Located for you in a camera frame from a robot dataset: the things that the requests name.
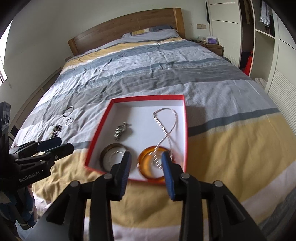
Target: wall socket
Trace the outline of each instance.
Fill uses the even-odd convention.
[[[197,24],[196,26],[200,29],[207,29],[207,26],[205,24]]]

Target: screw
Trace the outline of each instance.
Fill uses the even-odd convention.
[[[78,181],[72,181],[72,182],[70,183],[70,186],[74,188],[74,187],[77,187],[78,184],[79,184]]]
[[[104,175],[104,179],[111,179],[112,178],[112,174],[111,173],[106,173]]]
[[[189,177],[190,177],[190,175],[186,172],[181,174],[181,178],[188,179]]]
[[[223,186],[223,182],[221,182],[221,181],[215,181],[215,182],[214,182],[214,185],[215,185],[216,187],[220,188],[220,187]]]

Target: white wardrobe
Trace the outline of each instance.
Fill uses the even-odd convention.
[[[242,18],[238,0],[207,0],[210,33],[224,48],[224,56],[239,67],[242,49]]]
[[[254,31],[246,33],[241,1],[207,0],[210,33],[224,47],[224,56],[237,67],[241,61],[245,37],[253,34],[253,59],[249,76],[253,80],[268,80],[265,92],[274,100],[296,134],[296,43],[273,10],[270,11],[274,20],[273,35],[259,22],[261,0],[248,0]]]

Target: black mount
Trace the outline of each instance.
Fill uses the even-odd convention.
[[[15,191],[50,176],[50,168],[54,162],[73,153],[74,147],[67,143],[60,145],[61,138],[56,137],[44,142],[29,142],[20,147],[10,149],[8,160],[1,169],[11,170],[9,175],[0,176],[0,190]],[[32,156],[38,152],[43,155]]]
[[[202,199],[207,200],[210,241],[266,241],[254,220],[221,182],[200,182],[181,166],[172,163],[168,152],[162,156],[168,194],[183,201],[179,241],[203,240]]]
[[[91,199],[89,240],[114,241],[110,201],[125,193],[131,155],[125,152],[120,164],[94,182],[72,181],[32,229],[26,241],[81,241],[87,199]]]

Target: silver necklace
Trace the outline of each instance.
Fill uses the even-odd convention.
[[[161,112],[161,111],[163,111],[163,110],[171,110],[173,113],[174,113],[174,115],[175,115],[175,123],[174,123],[174,125],[173,125],[173,127],[171,128],[171,130],[168,132],[167,130],[166,130],[166,128],[163,126],[163,124],[161,123],[161,121],[157,118],[157,113],[159,113],[159,112]],[[164,134],[165,134],[165,137],[155,146],[155,148],[154,148],[154,151],[153,151],[153,164],[155,165],[155,166],[157,166],[159,169],[161,169],[162,170],[162,164],[161,163],[159,163],[159,161],[157,160],[157,157],[156,157],[156,151],[157,151],[157,149],[158,149],[158,147],[161,145],[161,143],[163,143],[163,141],[167,138],[168,139],[168,143],[169,143],[169,145],[170,145],[170,153],[171,153],[171,156],[170,156],[170,158],[171,159],[173,159],[173,154],[172,154],[172,143],[171,143],[171,140],[170,140],[170,134],[171,134],[171,132],[173,131],[173,129],[175,128],[175,126],[177,125],[177,122],[178,122],[178,115],[177,115],[177,112],[175,111],[175,110],[173,110],[173,109],[171,109],[171,108],[161,108],[161,109],[159,109],[159,110],[157,110],[157,111],[155,111],[155,112],[153,112],[153,119],[156,121],[156,123],[161,127],[161,129],[162,129],[162,131],[164,132]]]

